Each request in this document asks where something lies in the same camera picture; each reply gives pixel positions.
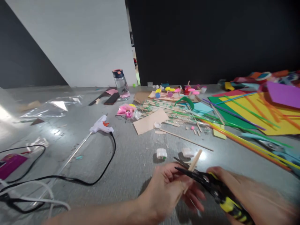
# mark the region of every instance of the white backdrop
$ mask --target white backdrop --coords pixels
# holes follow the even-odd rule
[[[6,2],[71,87],[114,86],[114,69],[137,83],[124,0]]]

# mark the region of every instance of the yellow craft piece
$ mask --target yellow craft piece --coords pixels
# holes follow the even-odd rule
[[[230,82],[225,82],[225,90],[234,90],[234,87],[231,85]]]
[[[238,114],[240,114],[242,117],[245,119],[251,121],[252,123],[255,123],[266,130],[263,131],[266,135],[287,135],[287,134],[300,134],[300,130],[298,130],[296,127],[291,125],[288,121],[286,120],[280,120],[280,123],[277,123],[273,116],[271,115],[269,109],[263,104],[263,102],[260,100],[259,95],[257,93],[253,95],[248,95],[248,98],[252,100],[256,104],[256,106],[265,114],[265,116],[273,123],[277,124],[280,126],[280,128],[277,128],[275,126],[271,127],[268,122],[261,120],[257,118],[256,116],[252,115],[249,113],[247,110],[241,108],[234,102],[226,102],[224,104],[228,105],[230,108],[232,108],[234,111],[236,111]],[[219,98],[222,101],[228,100],[225,97],[220,97]],[[256,114],[259,114],[259,112],[256,111],[256,109],[251,105],[251,103],[244,97],[235,99],[236,102],[240,103],[247,109],[250,109],[251,111],[255,112]],[[276,106],[276,108],[281,111],[284,115],[296,115],[300,116],[300,111],[297,109],[291,109],[287,107],[279,107]],[[300,125],[300,120],[295,119],[293,120],[296,124]]]
[[[225,127],[224,127],[223,124],[214,123],[214,125],[215,125],[215,126],[218,126],[218,127],[220,127],[220,128],[222,128],[222,129],[225,129]],[[227,139],[226,135],[224,135],[224,134],[218,132],[218,131],[215,130],[215,129],[213,129],[213,135],[216,136],[216,137],[218,137],[218,138],[222,138],[222,139],[224,139],[224,140]]]

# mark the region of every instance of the yellow scissor handle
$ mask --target yellow scissor handle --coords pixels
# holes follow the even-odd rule
[[[233,216],[237,221],[241,222],[242,224],[254,225],[254,222],[250,215],[229,197],[226,197],[225,202],[220,203],[220,206],[226,213]]]

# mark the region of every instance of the white bottle cap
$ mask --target white bottle cap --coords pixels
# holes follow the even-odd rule
[[[159,128],[162,127],[162,123],[160,123],[160,122],[154,122],[154,127],[157,128],[157,129],[159,129]]]
[[[192,158],[195,156],[195,152],[191,150],[190,148],[183,148],[182,154],[185,158]]]
[[[158,148],[156,150],[156,157],[158,159],[166,159],[168,157],[167,151],[164,148]]]

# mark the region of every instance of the scissors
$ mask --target scissors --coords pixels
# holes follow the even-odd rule
[[[185,168],[189,167],[188,164],[180,159],[176,157],[174,157],[174,159]],[[199,172],[196,169],[189,171],[180,167],[175,168],[200,183],[214,197],[216,203],[219,204],[226,213],[243,224],[254,225],[254,221],[249,213],[241,206],[229,188],[220,181],[215,174]]]

